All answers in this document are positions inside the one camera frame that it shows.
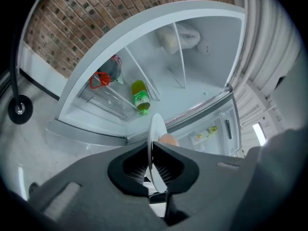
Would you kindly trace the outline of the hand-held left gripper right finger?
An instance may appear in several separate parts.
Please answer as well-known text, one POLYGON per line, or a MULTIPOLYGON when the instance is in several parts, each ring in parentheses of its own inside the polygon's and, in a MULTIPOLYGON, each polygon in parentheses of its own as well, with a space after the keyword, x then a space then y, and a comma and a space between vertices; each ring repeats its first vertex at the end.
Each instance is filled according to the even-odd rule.
POLYGON ((166 143, 153 143, 153 163, 169 194, 188 191, 199 176, 193 151, 166 143))

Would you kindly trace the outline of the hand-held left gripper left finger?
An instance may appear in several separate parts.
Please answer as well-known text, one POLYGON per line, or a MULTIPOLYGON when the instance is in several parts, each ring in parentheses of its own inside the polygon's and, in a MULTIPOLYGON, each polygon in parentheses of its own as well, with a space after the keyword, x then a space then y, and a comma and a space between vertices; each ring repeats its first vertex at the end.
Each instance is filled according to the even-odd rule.
POLYGON ((144 142, 131 145, 129 151, 114 158, 107 172, 111 182, 122 193, 148 197, 148 188, 143 185, 148 166, 148 145, 144 142))

